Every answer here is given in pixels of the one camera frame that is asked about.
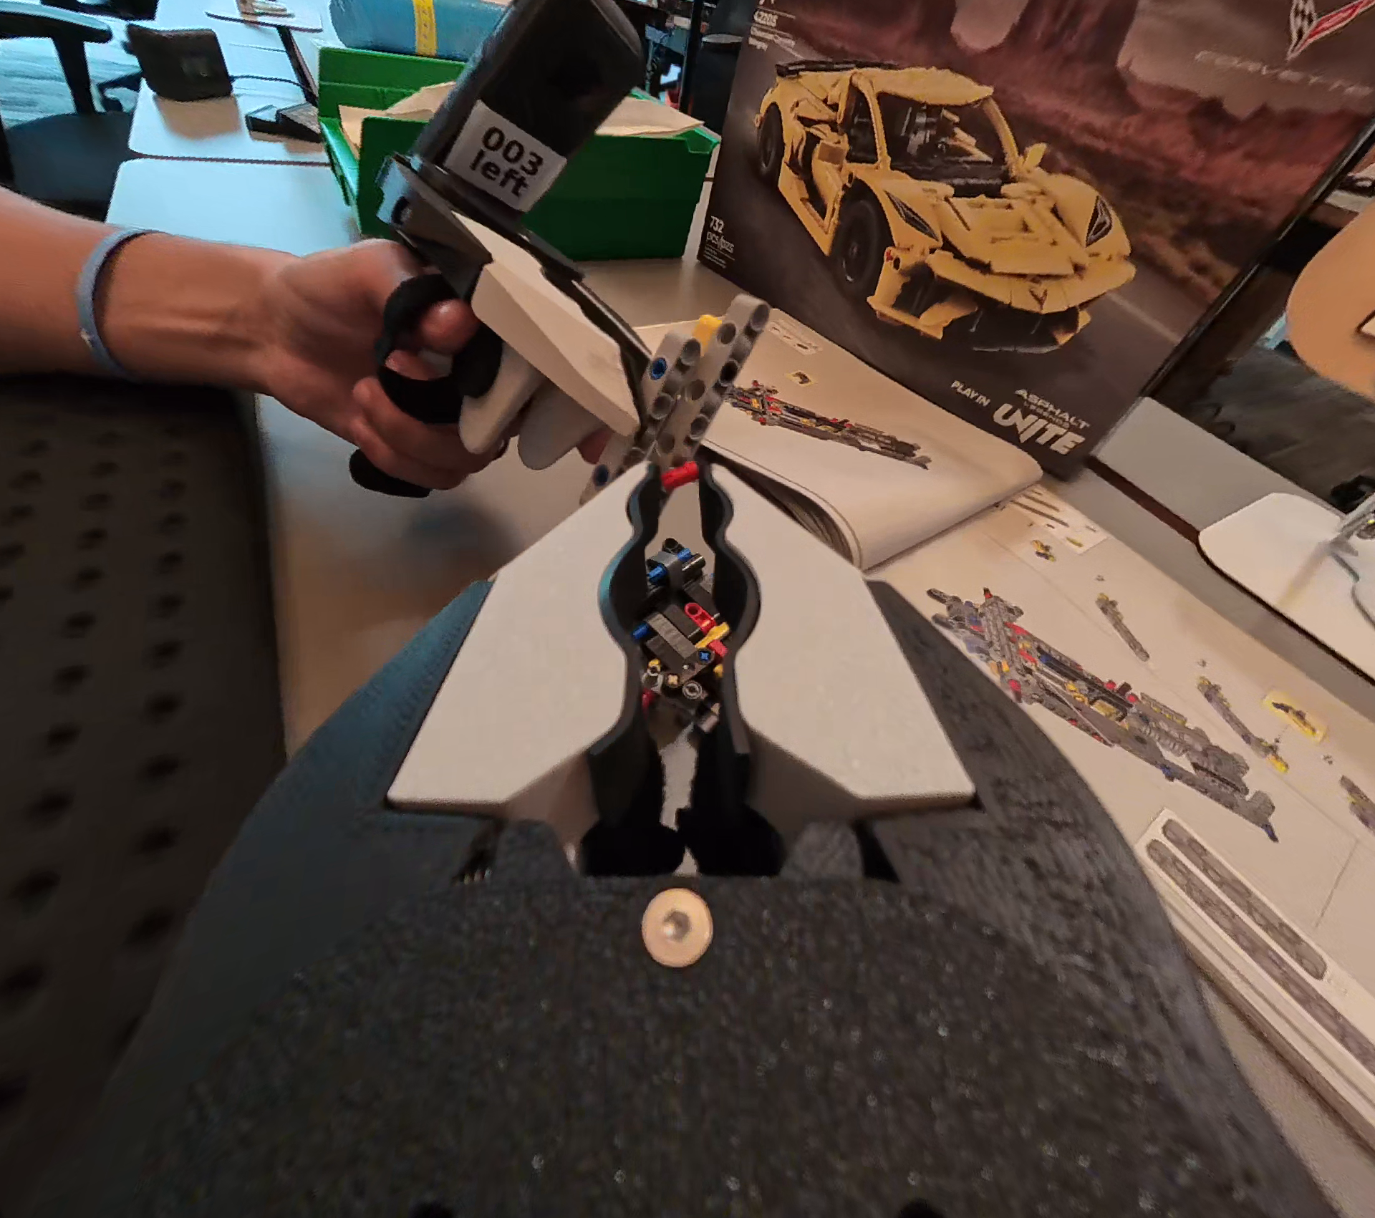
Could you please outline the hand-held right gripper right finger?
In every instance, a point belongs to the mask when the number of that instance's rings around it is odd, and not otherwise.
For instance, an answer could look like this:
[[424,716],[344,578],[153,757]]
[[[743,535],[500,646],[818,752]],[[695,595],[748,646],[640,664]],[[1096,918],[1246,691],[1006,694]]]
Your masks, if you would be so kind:
[[975,785],[864,574],[725,468],[725,548],[758,594],[731,650],[752,760],[748,799],[792,842],[805,826],[967,806]]

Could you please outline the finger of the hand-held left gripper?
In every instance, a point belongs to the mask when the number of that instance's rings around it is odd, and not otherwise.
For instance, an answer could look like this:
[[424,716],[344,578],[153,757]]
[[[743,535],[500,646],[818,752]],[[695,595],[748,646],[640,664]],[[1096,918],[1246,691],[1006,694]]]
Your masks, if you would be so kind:
[[619,435],[640,428],[633,366],[647,358],[645,342],[593,292],[582,297],[587,306],[524,253],[481,269],[470,306],[503,350],[488,389],[470,402],[473,441],[497,441],[544,382]]

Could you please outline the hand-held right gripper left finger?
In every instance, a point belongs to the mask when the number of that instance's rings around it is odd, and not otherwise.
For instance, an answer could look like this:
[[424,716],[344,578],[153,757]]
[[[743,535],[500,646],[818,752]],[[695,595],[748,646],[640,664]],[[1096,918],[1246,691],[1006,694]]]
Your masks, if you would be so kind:
[[537,820],[564,845],[602,823],[660,822],[663,762],[649,734],[635,643],[607,615],[623,555],[645,570],[660,479],[637,466],[490,580],[387,800],[404,812]]

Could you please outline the long grey lego beam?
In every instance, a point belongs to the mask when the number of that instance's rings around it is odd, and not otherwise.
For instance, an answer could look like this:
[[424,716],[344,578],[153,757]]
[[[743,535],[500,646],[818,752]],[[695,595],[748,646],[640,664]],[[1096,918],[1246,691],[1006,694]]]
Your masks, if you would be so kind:
[[652,449],[650,464],[660,469],[693,459],[713,423],[735,378],[746,365],[766,327],[769,303],[739,292],[722,313],[723,322],[709,349],[699,349],[685,373],[678,401],[668,412]]

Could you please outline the lego chassis model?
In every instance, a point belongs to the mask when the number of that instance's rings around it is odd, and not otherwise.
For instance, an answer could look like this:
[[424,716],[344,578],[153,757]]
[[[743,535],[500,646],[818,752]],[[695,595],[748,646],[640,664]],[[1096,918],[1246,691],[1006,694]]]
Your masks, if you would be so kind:
[[645,560],[646,595],[632,638],[640,653],[640,704],[656,723],[706,734],[719,720],[719,691],[732,628],[713,594],[706,558],[666,537]]

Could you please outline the lego set box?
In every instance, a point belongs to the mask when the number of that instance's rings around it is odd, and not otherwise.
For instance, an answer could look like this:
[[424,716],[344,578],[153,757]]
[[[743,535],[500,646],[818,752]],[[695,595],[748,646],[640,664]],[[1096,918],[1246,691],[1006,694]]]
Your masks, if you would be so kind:
[[702,264],[1047,471],[1372,124],[1374,0],[752,0]]

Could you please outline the green plastic bin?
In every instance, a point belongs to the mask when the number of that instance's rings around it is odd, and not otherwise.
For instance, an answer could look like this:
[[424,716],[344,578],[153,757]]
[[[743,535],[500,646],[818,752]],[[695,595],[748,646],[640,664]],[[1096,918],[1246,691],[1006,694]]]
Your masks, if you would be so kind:
[[[378,176],[394,153],[411,150],[420,127],[384,110],[456,78],[464,64],[331,45],[318,59],[318,123],[334,176],[358,229],[385,237]],[[527,223],[574,260],[679,257],[718,144],[705,127],[670,137],[596,135]]]

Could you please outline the blue wrapped roll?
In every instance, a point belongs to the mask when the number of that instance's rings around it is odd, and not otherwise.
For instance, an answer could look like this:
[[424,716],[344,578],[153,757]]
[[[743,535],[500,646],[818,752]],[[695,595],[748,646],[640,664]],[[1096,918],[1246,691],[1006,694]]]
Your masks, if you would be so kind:
[[511,0],[331,0],[344,44],[372,51],[466,61]]

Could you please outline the open instruction booklet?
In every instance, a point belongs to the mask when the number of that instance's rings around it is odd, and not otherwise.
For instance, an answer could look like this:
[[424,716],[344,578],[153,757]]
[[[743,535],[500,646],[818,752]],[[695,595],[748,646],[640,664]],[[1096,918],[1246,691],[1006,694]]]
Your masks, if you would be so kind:
[[709,442],[892,583],[1074,762],[1206,975],[1368,1140],[1372,722],[774,312]]

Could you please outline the black perforated mat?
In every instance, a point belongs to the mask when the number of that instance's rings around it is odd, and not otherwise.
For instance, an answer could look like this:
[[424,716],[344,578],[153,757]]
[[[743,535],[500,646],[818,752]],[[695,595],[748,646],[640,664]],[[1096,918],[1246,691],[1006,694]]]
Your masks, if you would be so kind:
[[254,405],[2,385],[2,1174],[95,1107],[285,760]]

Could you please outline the small black device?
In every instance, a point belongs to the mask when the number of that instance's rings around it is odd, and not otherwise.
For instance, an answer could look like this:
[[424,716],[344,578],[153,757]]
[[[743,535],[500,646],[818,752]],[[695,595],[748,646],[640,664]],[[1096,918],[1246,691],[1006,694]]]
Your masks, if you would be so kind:
[[173,29],[129,22],[126,37],[155,94],[178,102],[232,95],[234,78],[219,34],[212,28]]

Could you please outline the blue wristband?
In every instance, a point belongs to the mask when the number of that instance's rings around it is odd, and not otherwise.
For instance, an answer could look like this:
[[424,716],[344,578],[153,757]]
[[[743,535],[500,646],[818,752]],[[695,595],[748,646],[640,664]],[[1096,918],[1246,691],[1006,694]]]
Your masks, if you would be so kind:
[[156,230],[139,226],[112,230],[95,244],[77,273],[75,292],[77,336],[82,339],[97,369],[110,378],[122,380],[133,379],[129,369],[115,358],[102,332],[106,274],[123,249],[155,233]]

